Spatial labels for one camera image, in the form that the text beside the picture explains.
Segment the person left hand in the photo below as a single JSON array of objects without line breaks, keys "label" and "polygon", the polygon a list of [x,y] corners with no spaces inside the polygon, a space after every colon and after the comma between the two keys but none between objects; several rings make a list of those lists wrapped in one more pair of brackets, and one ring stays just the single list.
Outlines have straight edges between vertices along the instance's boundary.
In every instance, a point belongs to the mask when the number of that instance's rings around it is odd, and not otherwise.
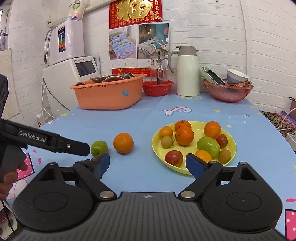
[{"label": "person left hand", "polygon": [[28,166],[25,162],[22,162],[13,172],[6,173],[4,175],[4,181],[0,183],[0,200],[5,200],[12,189],[13,183],[16,183],[18,179],[17,170],[25,171]]}]

